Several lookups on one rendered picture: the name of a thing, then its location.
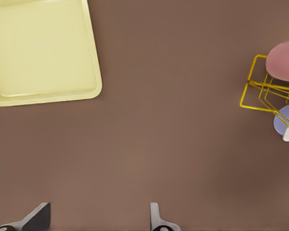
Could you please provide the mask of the pale yellow tray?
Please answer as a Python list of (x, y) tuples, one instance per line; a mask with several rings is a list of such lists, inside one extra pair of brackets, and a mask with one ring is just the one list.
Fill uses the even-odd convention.
[(101, 91), (88, 0), (0, 0), (0, 107)]

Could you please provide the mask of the lavender blue plate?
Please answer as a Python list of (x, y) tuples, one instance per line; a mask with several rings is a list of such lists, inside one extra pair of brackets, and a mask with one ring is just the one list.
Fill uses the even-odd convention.
[(289, 105), (281, 108), (279, 112), (273, 121), (274, 128), (284, 141), (289, 141)]

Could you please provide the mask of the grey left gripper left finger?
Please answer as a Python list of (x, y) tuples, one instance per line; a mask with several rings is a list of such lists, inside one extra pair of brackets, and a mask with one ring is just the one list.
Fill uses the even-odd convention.
[(22, 220), (0, 226), (0, 231), (48, 231), (51, 225), (51, 203), (37, 206)]

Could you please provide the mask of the pink plate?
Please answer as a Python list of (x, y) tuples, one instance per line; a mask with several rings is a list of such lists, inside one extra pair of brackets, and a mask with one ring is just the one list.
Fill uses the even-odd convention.
[(289, 41), (281, 42), (269, 51), (265, 67), (272, 77), (289, 82)]

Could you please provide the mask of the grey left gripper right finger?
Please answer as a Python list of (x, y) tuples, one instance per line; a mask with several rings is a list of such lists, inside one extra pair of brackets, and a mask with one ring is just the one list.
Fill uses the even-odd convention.
[(151, 231), (180, 231), (180, 227), (160, 217), (158, 203), (150, 203), (150, 230)]

